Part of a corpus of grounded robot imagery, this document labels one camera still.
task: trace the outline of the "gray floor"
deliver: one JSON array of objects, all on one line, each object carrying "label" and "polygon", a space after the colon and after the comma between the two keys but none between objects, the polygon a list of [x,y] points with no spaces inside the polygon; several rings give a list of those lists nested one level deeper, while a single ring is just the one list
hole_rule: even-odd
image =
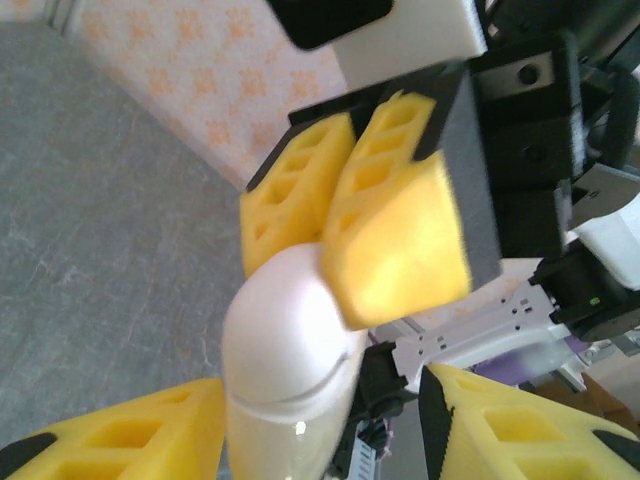
[{"label": "gray floor", "polygon": [[237,192],[62,38],[0,24],[0,444],[219,376],[241,282]]}]

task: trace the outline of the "yellow foam gripper pad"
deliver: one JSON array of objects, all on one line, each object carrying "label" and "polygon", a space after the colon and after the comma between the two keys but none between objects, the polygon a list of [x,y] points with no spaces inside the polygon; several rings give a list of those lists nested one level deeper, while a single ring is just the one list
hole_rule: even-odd
[{"label": "yellow foam gripper pad", "polygon": [[240,197],[247,277],[278,252],[320,240],[338,177],[373,111],[366,110],[291,127],[249,182]]},{"label": "yellow foam gripper pad", "polygon": [[458,300],[500,274],[464,67],[389,82],[342,172],[323,271],[353,329]]},{"label": "yellow foam gripper pad", "polygon": [[423,369],[430,480],[637,480],[640,442],[600,417],[445,365]]},{"label": "yellow foam gripper pad", "polygon": [[0,450],[0,480],[214,480],[221,380],[203,379],[51,425]]}]

